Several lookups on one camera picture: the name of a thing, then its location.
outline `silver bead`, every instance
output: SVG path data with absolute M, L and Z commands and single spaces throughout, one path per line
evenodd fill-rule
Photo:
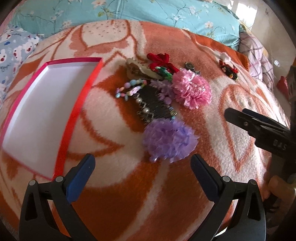
M 140 103 L 142 102 L 142 100 L 143 100 L 143 99 L 139 97 L 139 98 L 136 99 L 136 103 L 137 103 L 137 104 L 140 104 Z
M 150 111 L 150 109 L 148 107 L 145 107 L 144 109 L 142 109 L 142 112 L 145 114 L 148 114 Z

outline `patterned blanket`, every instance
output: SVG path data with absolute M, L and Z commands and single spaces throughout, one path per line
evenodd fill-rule
M 154 23 L 111 20 L 80 25 L 44 40 L 12 83 L 0 111 L 0 125 L 44 62 L 88 56 L 104 59 L 79 115 L 65 164 L 66 173 L 85 153 L 96 157 L 96 168 L 73 206 L 98 240 L 186 240 L 213 205 L 192 173 L 189 158 L 172 164 L 148 161 L 142 146 L 144 124 L 136 115 L 136 103 L 114 97 L 116 88 L 128 80 L 126 59 L 135 57 L 147 63 L 147 53 L 168 53 L 176 67 L 190 61 L 209 81 L 213 94 L 210 105 L 193 111 L 177 103 L 173 106 L 178 118 L 200 136 L 193 153 L 201 154 L 221 175 L 244 182 L 253 178 L 264 192 L 271 159 L 270 153 L 254 145 L 247 132 L 224 120 L 226 108 L 248 108 L 289 125 L 266 85 L 250 77 L 247 58 L 207 37 Z M 230 56 L 227 64 L 238 68 L 237 81 L 221 71 L 221 53 Z M 0 150 L 0 214 L 15 229 L 31 179 L 47 181 Z

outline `bed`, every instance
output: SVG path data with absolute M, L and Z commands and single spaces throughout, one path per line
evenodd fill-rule
M 187 240 L 212 207 L 190 170 L 189 158 L 172 164 L 148 161 L 141 144 L 145 126 L 136 115 L 137 106 L 114 97 L 116 88 L 128 80 L 126 59 L 147 64 L 147 53 L 169 53 L 171 63 L 178 68 L 188 61 L 198 66 L 212 89 L 212 103 L 197 110 L 173 103 L 178 117 L 200 136 L 192 153 L 201 154 L 221 175 L 235 181 L 255 179 L 263 198 L 271 154 L 255 147 L 255 140 L 246 132 L 228 124 L 224 110 L 248 108 L 289 126 L 267 85 L 250 76 L 249 59 L 211 38 L 186 29 L 120 19 L 72 26 L 47 37 L 20 66 L 9 86 L 0 110 L 0 125 L 20 91 L 46 61 L 104 59 L 79 114 L 64 169 L 66 173 L 85 153 L 96 157 L 96 169 L 73 205 L 98 240 Z M 220 69 L 219 60 L 225 55 L 229 57 L 227 63 L 239 70 L 237 81 Z M 13 230 L 17 230 L 22 199 L 31 179 L 47 181 L 1 148 L 0 211 Z

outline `tiled floor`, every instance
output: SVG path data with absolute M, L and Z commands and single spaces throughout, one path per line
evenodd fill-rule
M 296 49 L 280 20 L 263 0 L 214 0 L 231 9 L 262 42 L 274 65 L 275 82 L 286 76 L 296 56 Z M 288 102 L 275 88 L 275 96 L 287 116 Z

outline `pastel bead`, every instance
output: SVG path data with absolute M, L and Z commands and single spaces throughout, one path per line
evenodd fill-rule
M 131 86 L 135 86 L 137 84 L 137 81 L 136 80 L 131 80 L 130 84 L 131 84 Z
M 131 84 L 129 82 L 126 82 L 124 85 L 123 85 L 126 89 L 129 89 L 131 87 Z

